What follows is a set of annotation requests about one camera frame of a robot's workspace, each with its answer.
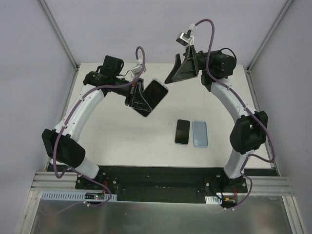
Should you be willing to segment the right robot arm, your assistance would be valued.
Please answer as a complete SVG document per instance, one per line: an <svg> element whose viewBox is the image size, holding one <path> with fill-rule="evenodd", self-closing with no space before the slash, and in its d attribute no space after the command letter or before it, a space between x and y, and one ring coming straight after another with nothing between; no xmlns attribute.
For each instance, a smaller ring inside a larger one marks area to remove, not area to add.
<svg viewBox="0 0 312 234"><path fill-rule="evenodd" d="M210 53L196 52L194 46L187 46L184 59L175 55L174 66L165 83L174 83L201 77L201 83L223 104L234 121L230 134L232 152L222 169L221 186L238 182L241 178L248 156L265 143L267 134L264 130L268 116L264 111L249 108L233 89L229 76L234 73L237 59L222 50Z"/></svg>

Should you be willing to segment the light blue phone case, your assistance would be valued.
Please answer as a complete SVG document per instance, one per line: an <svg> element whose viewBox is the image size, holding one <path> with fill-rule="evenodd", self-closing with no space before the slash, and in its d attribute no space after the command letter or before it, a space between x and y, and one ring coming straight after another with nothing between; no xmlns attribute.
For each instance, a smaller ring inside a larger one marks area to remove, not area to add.
<svg viewBox="0 0 312 234"><path fill-rule="evenodd" d="M198 148L208 147L207 124L204 121L193 122L193 144Z"/></svg>

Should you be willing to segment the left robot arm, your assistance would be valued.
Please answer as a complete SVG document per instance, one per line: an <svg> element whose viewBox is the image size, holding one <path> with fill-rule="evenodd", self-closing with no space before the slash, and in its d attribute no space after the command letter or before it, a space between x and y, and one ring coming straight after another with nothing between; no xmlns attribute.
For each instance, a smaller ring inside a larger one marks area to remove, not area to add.
<svg viewBox="0 0 312 234"><path fill-rule="evenodd" d="M106 56L104 62L95 71L89 72L80 93L70 111L52 129L45 129L42 140L48 156L53 160L53 170L57 178L63 173L57 172L57 162L67 165L71 170L86 179L101 182L103 172L98 165L86 157L85 149L78 140L87 120L95 108L109 92L125 97L125 105L146 116L154 105L145 96L146 89L141 75L146 71L146 57L136 59L136 66L130 70L131 80L120 77L124 61Z"/></svg>

